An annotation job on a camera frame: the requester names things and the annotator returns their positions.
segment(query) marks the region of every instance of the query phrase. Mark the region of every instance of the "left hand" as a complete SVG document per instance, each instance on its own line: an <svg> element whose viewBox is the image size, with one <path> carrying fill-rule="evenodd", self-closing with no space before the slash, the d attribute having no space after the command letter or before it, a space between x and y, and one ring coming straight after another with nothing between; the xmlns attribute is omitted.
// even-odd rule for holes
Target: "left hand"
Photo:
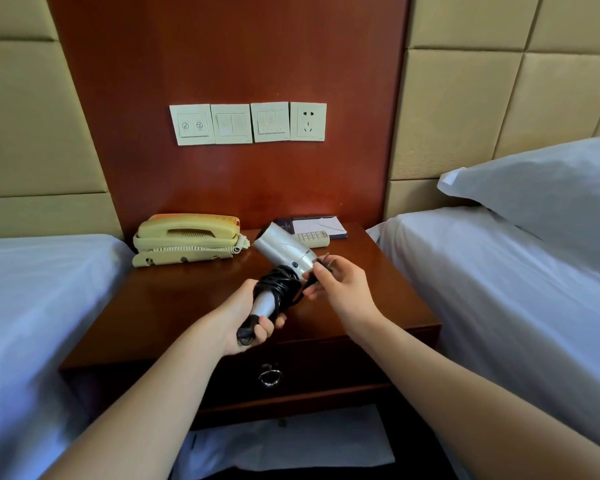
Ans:
<svg viewBox="0 0 600 480"><path fill-rule="evenodd" d="M214 315L218 314L218 316L215 316L213 320L222 320L227 330L223 355L234 355L244 352L250 347L260 345L271 336L275 328L282 328L285 325L287 317L283 314L276 319L275 326L271 323L271 320L262 316L260 322L254 328L255 340L248 346L238 343L235 334L242 322L249 316L253 306L253 288L256 283L256 280L245 281L222 305L216 308Z"/></svg>

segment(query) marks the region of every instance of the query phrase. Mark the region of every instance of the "hair dryer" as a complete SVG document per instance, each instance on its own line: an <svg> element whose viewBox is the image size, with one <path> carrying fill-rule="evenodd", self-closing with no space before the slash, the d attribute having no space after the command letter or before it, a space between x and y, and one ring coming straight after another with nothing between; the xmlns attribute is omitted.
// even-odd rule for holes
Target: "hair dryer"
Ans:
<svg viewBox="0 0 600 480"><path fill-rule="evenodd" d="M253 289L251 313L236 334L242 345L249 345L255 338L253 329L261 316L275 322L280 313L302 299L302 294L296 298L298 292L317 281L313 274L315 261L330 270L311 249L273 222L260 231L253 247L276 267L261 277ZM307 271L309 279L305 280L303 274Z"/></svg>

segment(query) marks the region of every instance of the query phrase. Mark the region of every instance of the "wall switch panel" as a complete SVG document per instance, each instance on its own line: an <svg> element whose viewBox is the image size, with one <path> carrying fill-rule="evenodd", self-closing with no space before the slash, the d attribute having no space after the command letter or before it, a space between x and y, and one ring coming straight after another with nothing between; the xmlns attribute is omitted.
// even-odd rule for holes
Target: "wall switch panel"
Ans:
<svg viewBox="0 0 600 480"><path fill-rule="evenodd" d="M248 104L211 104L216 144L253 143Z"/></svg>
<svg viewBox="0 0 600 480"><path fill-rule="evenodd" d="M171 105L169 111L179 146L215 144L216 135L209 104Z"/></svg>
<svg viewBox="0 0 600 480"><path fill-rule="evenodd" d="M324 141L327 126L327 104L321 102L291 103L291 140Z"/></svg>
<svg viewBox="0 0 600 480"><path fill-rule="evenodd" d="M288 102L252 102L251 118L256 143L290 139Z"/></svg>

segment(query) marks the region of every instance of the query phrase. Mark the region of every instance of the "paper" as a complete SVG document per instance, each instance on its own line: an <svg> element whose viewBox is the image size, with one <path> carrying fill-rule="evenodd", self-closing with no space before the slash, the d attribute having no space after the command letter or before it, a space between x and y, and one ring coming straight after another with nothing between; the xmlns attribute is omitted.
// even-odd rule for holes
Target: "paper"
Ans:
<svg viewBox="0 0 600 480"><path fill-rule="evenodd" d="M374 404L190 432L173 480L199 480L225 468L375 467L394 462Z"/></svg>
<svg viewBox="0 0 600 480"><path fill-rule="evenodd" d="M329 236L347 233L337 217L294 220L294 231L296 234L321 230L325 231Z"/></svg>

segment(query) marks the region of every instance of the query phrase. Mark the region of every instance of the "nightstand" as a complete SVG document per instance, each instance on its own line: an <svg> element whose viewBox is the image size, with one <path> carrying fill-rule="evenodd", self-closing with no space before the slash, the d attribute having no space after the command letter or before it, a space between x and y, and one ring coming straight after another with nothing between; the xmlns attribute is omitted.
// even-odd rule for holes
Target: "nightstand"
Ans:
<svg viewBox="0 0 600 480"><path fill-rule="evenodd" d="M359 224L330 252L362 267L378 309L435 345L440 323ZM257 230L246 231L253 242ZM191 323L220 305L270 263L250 248L232 259L135 269L61 366L92 419L109 407ZM193 428L368 404L392 388L384 373L346 336L326 302L303 300L284 329L247 352L225 357L213 373ZM280 371L266 387L261 374ZM272 384L272 374L268 374Z"/></svg>

